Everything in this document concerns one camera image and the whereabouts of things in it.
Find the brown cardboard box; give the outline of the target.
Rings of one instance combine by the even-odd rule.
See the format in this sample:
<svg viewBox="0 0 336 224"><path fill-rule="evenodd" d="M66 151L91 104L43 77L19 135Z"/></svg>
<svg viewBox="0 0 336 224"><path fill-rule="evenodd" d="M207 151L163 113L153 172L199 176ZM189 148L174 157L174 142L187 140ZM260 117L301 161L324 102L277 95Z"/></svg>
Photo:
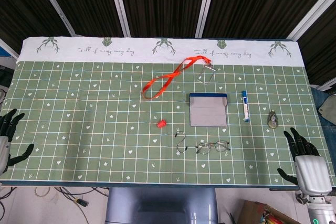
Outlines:
<svg viewBox="0 0 336 224"><path fill-rule="evenodd" d="M268 204L245 200L237 224L300 224Z"/></svg>

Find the blue denim cloth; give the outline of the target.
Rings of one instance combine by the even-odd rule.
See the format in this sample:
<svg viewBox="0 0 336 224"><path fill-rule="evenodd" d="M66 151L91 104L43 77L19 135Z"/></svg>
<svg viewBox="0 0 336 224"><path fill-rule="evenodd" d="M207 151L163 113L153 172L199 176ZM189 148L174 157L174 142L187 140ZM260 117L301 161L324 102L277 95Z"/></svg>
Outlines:
<svg viewBox="0 0 336 224"><path fill-rule="evenodd" d="M311 88L316 109L319 110L330 95L315 88ZM318 111L318 117L329 150L333 171L336 175L336 125L326 120Z"/></svg>

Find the grey blue robot torso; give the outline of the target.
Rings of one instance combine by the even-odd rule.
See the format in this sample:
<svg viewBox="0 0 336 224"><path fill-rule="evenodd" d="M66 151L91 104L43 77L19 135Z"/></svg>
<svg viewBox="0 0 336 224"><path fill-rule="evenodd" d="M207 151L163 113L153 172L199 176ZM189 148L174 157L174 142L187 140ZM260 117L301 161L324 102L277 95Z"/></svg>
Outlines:
<svg viewBox="0 0 336 224"><path fill-rule="evenodd" d="M218 224L215 189L111 187L104 224Z"/></svg>

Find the blue white marker pen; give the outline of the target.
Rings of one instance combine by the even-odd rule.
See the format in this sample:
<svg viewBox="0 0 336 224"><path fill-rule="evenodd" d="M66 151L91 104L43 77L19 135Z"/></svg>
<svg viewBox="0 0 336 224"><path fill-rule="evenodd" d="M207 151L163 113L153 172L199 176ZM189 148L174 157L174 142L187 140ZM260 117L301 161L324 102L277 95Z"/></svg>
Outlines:
<svg viewBox="0 0 336 224"><path fill-rule="evenodd" d="M242 101L243 101L244 121L245 122L249 122L250 118L249 118L248 100L247 100L247 92L246 92L246 90L243 90L241 94L242 94L241 98L242 98Z"/></svg>

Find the metal S hook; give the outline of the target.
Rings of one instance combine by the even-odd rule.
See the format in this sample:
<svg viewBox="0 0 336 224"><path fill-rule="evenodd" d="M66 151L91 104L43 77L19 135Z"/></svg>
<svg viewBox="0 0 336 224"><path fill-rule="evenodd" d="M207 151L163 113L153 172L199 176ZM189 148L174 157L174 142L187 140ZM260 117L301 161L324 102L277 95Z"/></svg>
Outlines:
<svg viewBox="0 0 336 224"><path fill-rule="evenodd" d="M183 154L187 151L188 146L186 145L185 139L186 139L186 134L183 131L177 131L174 135L175 138L178 138L179 141L176 144L176 150L177 154Z"/></svg>

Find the white partition post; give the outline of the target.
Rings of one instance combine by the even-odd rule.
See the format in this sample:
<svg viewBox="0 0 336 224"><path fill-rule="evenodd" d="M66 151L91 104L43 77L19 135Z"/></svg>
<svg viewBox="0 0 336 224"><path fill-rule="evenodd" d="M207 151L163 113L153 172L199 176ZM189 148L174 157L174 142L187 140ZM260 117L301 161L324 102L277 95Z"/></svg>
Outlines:
<svg viewBox="0 0 336 224"><path fill-rule="evenodd" d="M317 0L317 2L305 14L301 21L295 26L292 32L287 36L287 39L291 41L297 41L299 38L301 38L302 35L335 1L336 0Z"/></svg>
<svg viewBox="0 0 336 224"><path fill-rule="evenodd" d="M210 7L212 0L202 0L200 12L198 16L197 26L196 26L196 32L195 32L195 38L202 38L204 27L206 24L207 16L208 16L208 10Z"/></svg>
<svg viewBox="0 0 336 224"><path fill-rule="evenodd" d="M66 17L65 13L63 12L63 10L61 9L60 5L58 4L57 0L49 0L50 3L52 4L53 8L55 9L55 11L57 12L58 16L60 17L61 21L63 22L63 24L65 25L65 27L67 28L68 32L70 33L71 37L76 37L76 32L73 29L70 21L68 20L68 18Z"/></svg>
<svg viewBox="0 0 336 224"><path fill-rule="evenodd" d="M127 15L126 15L126 12L125 12L125 7L124 7L123 0L114 0L114 3L115 3L116 10L117 10L119 22L120 22L121 29L122 29L122 32L123 32L123 36L124 37L131 37L130 28L129 28L129 24L128 24Z"/></svg>

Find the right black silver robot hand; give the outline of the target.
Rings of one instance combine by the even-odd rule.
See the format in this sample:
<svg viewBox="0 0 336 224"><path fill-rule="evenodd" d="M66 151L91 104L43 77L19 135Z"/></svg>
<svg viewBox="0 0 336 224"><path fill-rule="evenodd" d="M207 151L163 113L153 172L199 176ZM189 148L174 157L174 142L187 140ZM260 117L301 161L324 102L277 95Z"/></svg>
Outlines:
<svg viewBox="0 0 336 224"><path fill-rule="evenodd" d="M286 181L297 185L308 196L325 196L332 192L326 160L317 148L301 136L293 127L284 131L294 161L296 176L288 175L283 169L277 172Z"/></svg>

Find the small bronze figurine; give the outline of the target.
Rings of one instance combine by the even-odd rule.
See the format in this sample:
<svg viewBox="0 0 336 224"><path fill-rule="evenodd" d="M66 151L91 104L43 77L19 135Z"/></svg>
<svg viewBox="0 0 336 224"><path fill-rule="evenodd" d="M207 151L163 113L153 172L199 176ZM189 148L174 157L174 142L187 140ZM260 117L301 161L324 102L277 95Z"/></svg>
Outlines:
<svg viewBox="0 0 336 224"><path fill-rule="evenodd" d="M278 117L274 110L271 110L268 114L267 125L270 129L276 129L278 127Z"/></svg>

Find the clear badge holder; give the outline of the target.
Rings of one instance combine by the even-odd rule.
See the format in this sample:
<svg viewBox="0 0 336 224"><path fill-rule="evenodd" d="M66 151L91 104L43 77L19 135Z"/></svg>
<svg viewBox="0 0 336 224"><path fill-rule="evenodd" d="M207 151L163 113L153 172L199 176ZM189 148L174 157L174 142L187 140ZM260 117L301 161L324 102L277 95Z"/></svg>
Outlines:
<svg viewBox="0 0 336 224"><path fill-rule="evenodd" d="M202 71L199 73L197 81L204 85L208 85L211 83L215 73L216 69L212 64L205 65Z"/></svg>

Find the black equipment box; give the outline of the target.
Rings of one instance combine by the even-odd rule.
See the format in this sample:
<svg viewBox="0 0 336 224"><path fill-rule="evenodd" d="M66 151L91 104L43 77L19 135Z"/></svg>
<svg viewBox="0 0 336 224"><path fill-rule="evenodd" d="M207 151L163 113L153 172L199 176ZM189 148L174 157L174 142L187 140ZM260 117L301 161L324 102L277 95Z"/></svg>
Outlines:
<svg viewBox="0 0 336 224"><path fill-rule="evenodd" d="M0 86L9 88L14 75L14 70L0 65Z"/></svg>

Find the thin frame eyeglasses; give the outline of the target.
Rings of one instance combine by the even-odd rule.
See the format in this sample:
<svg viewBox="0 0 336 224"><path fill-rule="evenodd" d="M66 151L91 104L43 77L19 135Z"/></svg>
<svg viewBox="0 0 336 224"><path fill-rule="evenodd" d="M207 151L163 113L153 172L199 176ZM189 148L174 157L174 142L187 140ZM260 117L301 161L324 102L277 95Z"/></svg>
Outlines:
<svg viewBox="0 0 336 224"><path fill-rule="evenodd" d="M216 150L217 152L230 151L229 142L227 141L217 141L215 143L200 143L196 147L197 154L208 154L211 150Z"/></svg>

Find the olive fabric bag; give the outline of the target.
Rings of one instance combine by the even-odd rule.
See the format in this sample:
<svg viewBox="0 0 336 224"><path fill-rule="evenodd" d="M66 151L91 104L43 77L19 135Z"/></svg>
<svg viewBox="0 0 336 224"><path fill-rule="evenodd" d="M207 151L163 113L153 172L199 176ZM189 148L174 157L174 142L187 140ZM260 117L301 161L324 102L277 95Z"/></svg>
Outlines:
<svg viewBox="0 0 336 224"><path fill-rule="evenodd" d="M336 95L319 93L315 98L322 127L336 127Z"/></svg>

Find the blue grey folding glasses case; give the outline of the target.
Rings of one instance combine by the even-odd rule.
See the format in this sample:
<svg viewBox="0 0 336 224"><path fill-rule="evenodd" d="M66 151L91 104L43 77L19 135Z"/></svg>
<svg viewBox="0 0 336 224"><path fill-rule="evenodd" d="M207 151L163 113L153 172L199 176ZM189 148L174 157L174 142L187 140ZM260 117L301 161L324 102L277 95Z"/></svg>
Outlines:
<svg viewBox="0 0 336 224"><path fill-rule="evenodd" d="M190 93L190 126L226 127L227 94Z"/></svg>

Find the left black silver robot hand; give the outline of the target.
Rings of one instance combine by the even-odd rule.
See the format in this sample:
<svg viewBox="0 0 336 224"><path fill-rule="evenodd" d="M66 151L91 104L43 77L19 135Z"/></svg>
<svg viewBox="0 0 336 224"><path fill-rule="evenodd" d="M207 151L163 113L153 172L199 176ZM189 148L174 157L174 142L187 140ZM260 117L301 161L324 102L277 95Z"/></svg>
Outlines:
<svg viewBox="0 0 336 224"><path fill-rule="evenodd" d="M11 158L10 147L16 126L25 115L21 113L14 117L16 111L17 109L12 109L5 115L0 116L0 175L5 173L10 166L26 160L34 149L34 144L31 143L22 155Z"/></svg>

